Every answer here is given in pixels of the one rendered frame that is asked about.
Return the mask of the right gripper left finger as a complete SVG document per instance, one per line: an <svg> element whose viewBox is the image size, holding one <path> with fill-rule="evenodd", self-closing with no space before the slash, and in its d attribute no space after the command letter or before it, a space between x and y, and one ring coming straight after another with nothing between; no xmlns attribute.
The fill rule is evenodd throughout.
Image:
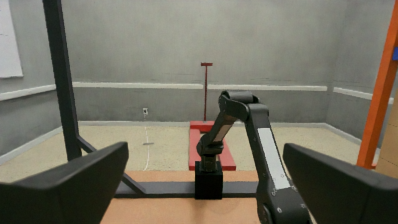
<svg viewBox="0 0 398 224"><path fill-rule="evenodd" d="M128 159L128 143L119 141L11 183L0 182L0 224L101 224Z"/></svg>

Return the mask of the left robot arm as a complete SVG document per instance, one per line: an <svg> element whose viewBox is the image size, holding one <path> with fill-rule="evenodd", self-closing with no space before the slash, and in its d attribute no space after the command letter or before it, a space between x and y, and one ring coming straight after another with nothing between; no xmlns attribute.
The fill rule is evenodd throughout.
<svg viewBox="0 0 398 224"><path fill-rule="evenodd" d="M269 121L268 107L249 90L223 91L218 104L222 115L220 112L210 132L196 145L202 162L200 172L218 172L216 155L222 154L224 149L222 139L240 119L245 124L259 178L256 199L260 223L314 224L309 209L285 170Z"/></svg>

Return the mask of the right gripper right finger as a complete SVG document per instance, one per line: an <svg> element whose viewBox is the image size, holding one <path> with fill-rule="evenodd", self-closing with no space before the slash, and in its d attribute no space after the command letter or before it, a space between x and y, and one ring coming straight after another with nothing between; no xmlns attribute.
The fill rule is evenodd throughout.
<svg viewBox="0 0 398 224"><path fill-rule="evenodd" d="M285 143L282 159L317 224L398 224L398 179Z"/></svg>

